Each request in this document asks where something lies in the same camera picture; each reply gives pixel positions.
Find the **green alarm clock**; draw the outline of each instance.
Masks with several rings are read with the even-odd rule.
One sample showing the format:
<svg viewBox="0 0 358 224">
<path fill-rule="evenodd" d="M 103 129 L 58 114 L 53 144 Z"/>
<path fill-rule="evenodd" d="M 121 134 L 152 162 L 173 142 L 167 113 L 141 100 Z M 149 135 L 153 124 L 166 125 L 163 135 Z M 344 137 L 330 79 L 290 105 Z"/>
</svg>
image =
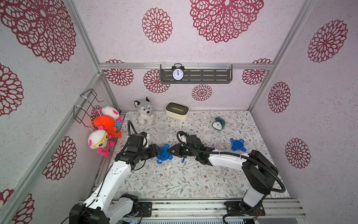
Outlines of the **green alarm clock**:
<svg viewBox="0 0 358 224">
<path fill-rule="evenodd" d="M 224 127 L 225 127 L 224 119 L 221 118 L 221 117 L 215 118 L 215 121 L 213 123 L 213 128 L 215 128 L 216 130 L 221 131 L 222 129 L 224 129 Z"/>
</svg>

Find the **plastic container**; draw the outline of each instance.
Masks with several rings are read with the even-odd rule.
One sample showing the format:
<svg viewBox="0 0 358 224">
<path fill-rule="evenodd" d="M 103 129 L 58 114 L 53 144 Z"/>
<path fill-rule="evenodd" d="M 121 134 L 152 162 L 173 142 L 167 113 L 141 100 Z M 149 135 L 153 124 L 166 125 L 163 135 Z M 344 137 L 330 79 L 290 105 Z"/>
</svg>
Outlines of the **plastic container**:
<svg viewBox="0 0 358 224">
<path fill-rule="evenodd" d="M 173 155 L 167 152 L 167 149 L 170 148 L 169 144 L 165 144 L 160 150 L 159 155 L 157 156 L 157 163 L 161 167 L 167 167 L 169 165 L 169 160 L 173 159 Z"/>
<path fill-rule="evenodd" d="M 240 139 L 240 140 L 237 140 L 237 139 L 233 139 L 231 138 L 230 139 L 230 142 L 231 142 L 231 150 L 232 151 L 236 151 L 236 150 L 241 150 L 243 152 L 246 152 L 246 149 L 244 148 L 244 140 L 243 139 Z"/>
<path fill-rule="evenodd" d="M 157 136 L 158 139 L 161 141 L 167 140 L 169 137 L 168 134 L 168 125 L 164 122 L 159 122 L 155 125 L 155 128 L 157 129 Z"/>
</svg>

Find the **clear plastic cup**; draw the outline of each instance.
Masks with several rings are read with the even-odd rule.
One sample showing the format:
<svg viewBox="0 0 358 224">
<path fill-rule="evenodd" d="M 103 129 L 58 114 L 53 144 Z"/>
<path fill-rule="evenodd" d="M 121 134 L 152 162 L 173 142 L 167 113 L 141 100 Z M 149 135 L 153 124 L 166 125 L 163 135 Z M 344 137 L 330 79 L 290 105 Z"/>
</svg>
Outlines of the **clear plastic cup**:
<svg viewBox="0 0 358 224">
<path fill-rule="evenodd" d="M 164 141 L 167 140 L 169 137 L 168 134 L 168 125 L 164 122 L 159 122 L 155 125 L 155 128 L 157 129 L 157 136 L 159 140 Z"/>
</svg>

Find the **blue plastic lid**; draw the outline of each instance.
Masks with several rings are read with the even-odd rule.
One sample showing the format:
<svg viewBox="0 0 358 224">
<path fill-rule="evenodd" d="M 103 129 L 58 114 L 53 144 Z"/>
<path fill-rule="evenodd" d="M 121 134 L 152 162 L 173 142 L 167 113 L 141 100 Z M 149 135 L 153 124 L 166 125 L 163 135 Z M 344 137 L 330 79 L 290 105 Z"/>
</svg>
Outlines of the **blue plastic lid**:
<svg viewBox="0 0 358 224">
<path fill-rule="evenodd" d="M 157 163 L 161 164 L 163 161 L 168 159 L 173 159 L 173 155 L 167 152 L 167 149 L 170 148 L 169 144 L 165 144 L 161 149 L 159 149 L 159 155 L 157 156 Z"/>
<path fill-rule="evenodd" d="M 243 139 L 233 139 L 231 138 L 230 139 L 230 142 L 231 142 L 231 146 L 232 146 L 232 150 L 241 150 L 241 151 L 246 151 L 246 149 L 244 148 L 244 140 Z"/>
</svg>

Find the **alarm clock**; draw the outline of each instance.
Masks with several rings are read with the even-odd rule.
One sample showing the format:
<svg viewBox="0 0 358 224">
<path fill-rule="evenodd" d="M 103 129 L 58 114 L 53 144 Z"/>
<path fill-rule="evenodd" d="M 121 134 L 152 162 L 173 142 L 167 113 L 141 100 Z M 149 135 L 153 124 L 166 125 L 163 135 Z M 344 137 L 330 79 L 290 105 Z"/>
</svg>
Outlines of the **alarm clock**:
<svg viewBox="0 0 358 224">
<path fill-rule="evenodd" d="M 220 130 L 224 129 L 224 127 L 225 127 L 224 119 L 221 117 L 215 118 L 215 121 L 213 123 L 213 128 L 220 131 Z"/>
<path fill-rule="evenodd" d="M 173 79 L 175 81 L 183 80 L 185 68 L 184 68 L 184 66 L 182 64 L 176 63 L 171 67 L 171 69 L 172 69 L 171 76 L 173 77 Z"/>
</svg>

